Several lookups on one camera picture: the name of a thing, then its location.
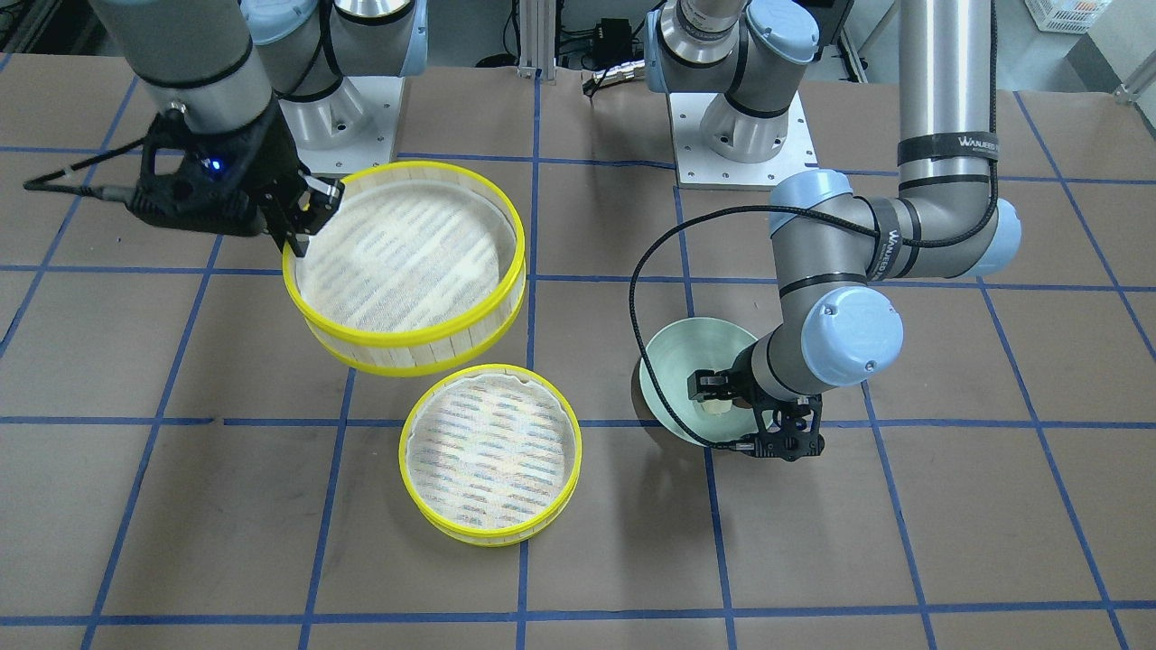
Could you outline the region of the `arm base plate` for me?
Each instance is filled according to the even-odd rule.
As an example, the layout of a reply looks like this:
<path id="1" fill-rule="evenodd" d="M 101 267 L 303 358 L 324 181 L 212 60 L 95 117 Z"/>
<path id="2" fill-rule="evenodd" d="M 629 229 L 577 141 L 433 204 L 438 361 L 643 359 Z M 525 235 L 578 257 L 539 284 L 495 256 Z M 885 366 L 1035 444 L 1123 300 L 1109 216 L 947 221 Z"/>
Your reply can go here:
<path id="1" fill-rule="evenodd" d="M 769 190 L 818 167 L 805 103 L 785 115 L 741 115 L 720 93 L 667 96 L 680 189 Z"/>
<path id="2" fill-rule="evenodd" d="M 393 161 L 405 87 L 402 77 L 344 77 L 321 99 L 281 99 L 303 164 L 341 176 Z"/>

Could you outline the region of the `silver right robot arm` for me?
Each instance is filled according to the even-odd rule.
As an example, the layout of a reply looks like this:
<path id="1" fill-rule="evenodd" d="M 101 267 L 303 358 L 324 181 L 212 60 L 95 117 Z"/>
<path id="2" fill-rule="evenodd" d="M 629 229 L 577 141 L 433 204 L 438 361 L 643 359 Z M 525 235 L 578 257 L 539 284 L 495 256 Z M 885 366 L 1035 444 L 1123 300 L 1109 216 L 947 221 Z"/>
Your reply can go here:
<path id="1" fill-rule="evenodd" d="M 428 61 L 424 1 L 95 1 L 157 106 L 133 189 L 99 189 L 147 226 L 268 235 L 305 254 L 342 180 L 304 154 L 370 125 L 357 77 L 415 77 Z"/>

